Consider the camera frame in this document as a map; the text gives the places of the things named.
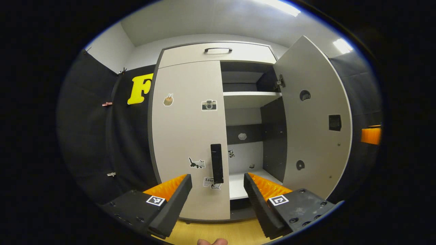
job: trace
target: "black curtain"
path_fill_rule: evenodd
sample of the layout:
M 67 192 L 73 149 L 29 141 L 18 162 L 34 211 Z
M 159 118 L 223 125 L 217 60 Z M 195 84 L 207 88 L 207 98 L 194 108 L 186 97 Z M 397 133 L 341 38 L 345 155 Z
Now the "black curtain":
M 117 75 L 81 51 L 65 77 L 58 98 L 56 130 L 65 163 L 78 185 L 99 204 L 123 192 L 107 160 L 106 115 Z
M 348 199 L 374 167 L 378 145 L 361 142 L 362 129 L 382 123 L 382 95 L 371 67 L 357 52 L 331 58 L 344 84 L 351 108 L 353 139 L 347 166 L 328 200 L 337 203 Z
M 142 103 L 127 104 L 132 79 L 153 73 L 154 67 L 117 75 L 82 51 L 65 77 L 57 134 L 68 169 L 95 203 L 157 185 L 148 146 L 148 95 Z M 113 104 L 102 106 L 105 102 Z M 112 172 L 114 177 L 107 176 Z
M 116 178 L 124 192 L 131 189 L 144 191 L 155 185 L 147 133 L 148 94 L 142 92 L 144 101 L 128 105 L 136 76 L 154 72 L 149 65 L 119 75 L 114 87 L 112 113 L 109 119 L 108 137 L 112 144 Z

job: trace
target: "wooden floor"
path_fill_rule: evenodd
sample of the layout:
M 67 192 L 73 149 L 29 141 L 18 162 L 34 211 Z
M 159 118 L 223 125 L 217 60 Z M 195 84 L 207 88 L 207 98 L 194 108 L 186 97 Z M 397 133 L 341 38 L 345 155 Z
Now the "wooden floor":
M 178 220 L 171 236 L 164 241 L 175 245 L 197 245 L 198 239 L 213 243 L 217 238 L 226 239 L 228 245 L 260 245 L 272 241 L 264 236 L 257 218 L 216 224 L 186 224 L 185 221 Z

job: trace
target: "drawer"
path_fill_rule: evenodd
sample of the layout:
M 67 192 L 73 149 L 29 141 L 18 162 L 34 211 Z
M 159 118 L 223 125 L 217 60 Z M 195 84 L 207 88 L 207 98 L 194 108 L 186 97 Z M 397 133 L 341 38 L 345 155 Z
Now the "drawer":
M 159 68 L 197 61 L 250 61 L 274 64 L 276 59 L 268 46 L 258 44 L 219 42 L 170 48 L 163 52 Z

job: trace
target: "ceiling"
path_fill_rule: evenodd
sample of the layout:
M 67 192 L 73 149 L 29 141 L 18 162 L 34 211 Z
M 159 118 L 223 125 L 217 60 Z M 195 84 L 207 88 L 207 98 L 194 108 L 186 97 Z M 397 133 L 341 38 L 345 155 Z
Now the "ceiling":
M 339 35 L 303 11 L 294 17 L 255 0 L 161 0 L 121 21 L 135 46 L 189 34 L 234 34 L 290 47 L 306 35 L 322 51 L 339 55 Z

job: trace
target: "orange object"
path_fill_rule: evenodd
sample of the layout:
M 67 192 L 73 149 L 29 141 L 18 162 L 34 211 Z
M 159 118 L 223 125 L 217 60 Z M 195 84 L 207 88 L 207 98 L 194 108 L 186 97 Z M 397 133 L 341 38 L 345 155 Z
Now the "orange object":
M 361 142 L 379 145 L 381 135 L 382 135 L 381 128 L 362 129 Z
M 276 184 L 270 180 L 267 180 L 255 174 L 252 173 L 248 173 L 248 174 L 253 179 L 254 183 L 256 184 L 257 188 L 262 194 L 263 199 L 265 199 L 265 202 L 268 200 L 268 198 L 280 196 L 292 191 L 286 187 L 283 187 L 279 184 Z
M 165 181 L 155 187 L 152 187 L 146 191 L 145 194 L 149 194 L 155 197 L 165 198 L 166 201 L 169 201 L 176 191 L 177 187 L 179 187 L 182 180 L 186 177 L 187 174 L 181 175 L 177 178 L 174 178 L 169 181 Z

